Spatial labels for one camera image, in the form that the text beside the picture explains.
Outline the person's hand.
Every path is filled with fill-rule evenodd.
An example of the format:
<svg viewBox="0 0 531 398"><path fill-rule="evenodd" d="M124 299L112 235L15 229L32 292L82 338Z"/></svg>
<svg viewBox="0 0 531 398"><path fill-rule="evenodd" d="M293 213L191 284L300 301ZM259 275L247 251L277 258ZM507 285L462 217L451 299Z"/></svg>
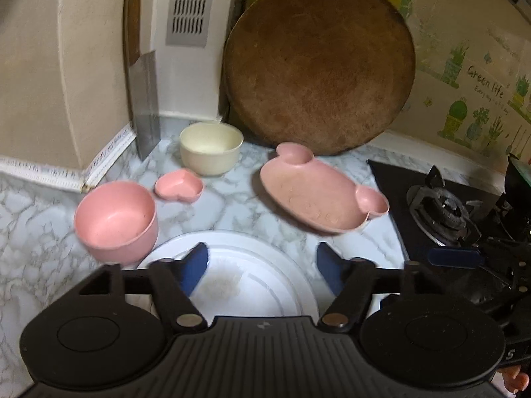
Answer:
<svg viewBox="0 0 531 398"><path fill-rule="evenodd" d="M521 371L520 365L506 367L499 371L502 375L505 388L510 393L524 391L529 383L529 377Z"/></svg>

